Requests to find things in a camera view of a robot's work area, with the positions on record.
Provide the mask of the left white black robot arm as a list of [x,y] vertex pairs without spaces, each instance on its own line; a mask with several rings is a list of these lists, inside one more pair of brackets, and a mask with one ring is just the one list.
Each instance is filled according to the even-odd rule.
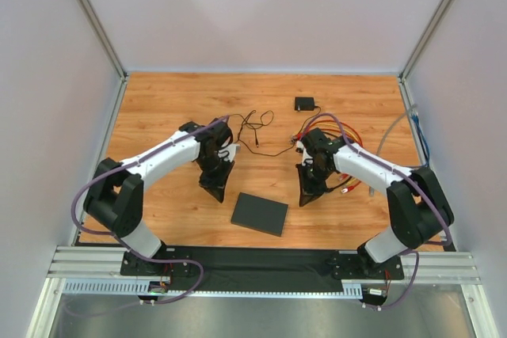
[[175,169],[195,162],[201,171],[199,186],[222,203],[237,147],[226,117],[208,125],[185,123],[141,154],[101,161],[79,192],[85,196],[84,212],[106,228],[97,235],[114,237],[143,261],[165,263],[170,258],[164,242],[143,221],[144,192]]

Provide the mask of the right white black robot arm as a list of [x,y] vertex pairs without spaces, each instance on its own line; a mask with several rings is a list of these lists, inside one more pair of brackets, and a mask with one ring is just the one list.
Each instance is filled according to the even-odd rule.
[[302,161],[296,166],[301,207],[333,191],[327,180],[344,174],[383,194],[387,199],[389,226],[359,246],[366,268],[430,243],[448,232],[455,220],[436,174],[428,167],[412,169],[386,161],[346,137],[328,138],[315,128],[297,142]]

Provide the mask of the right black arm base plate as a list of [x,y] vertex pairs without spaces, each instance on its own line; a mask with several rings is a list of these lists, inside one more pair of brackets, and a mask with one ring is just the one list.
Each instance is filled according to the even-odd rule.
[[401,280],[405,278],[401,259],[394,256],[378,264],[357,251],[334,251],[326,263],[336,279]]

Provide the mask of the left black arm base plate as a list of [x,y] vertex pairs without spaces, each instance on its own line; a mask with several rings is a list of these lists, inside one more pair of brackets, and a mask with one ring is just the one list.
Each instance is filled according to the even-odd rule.
[[[187,249],[165,248],[155,254],[155,260],[190,260],[192,253]],[[153,263],[140,259],[135,254],[126,252],[120,267],[120,274],[125,276],[162,276],[190,277],[199,273],[192,264]]]

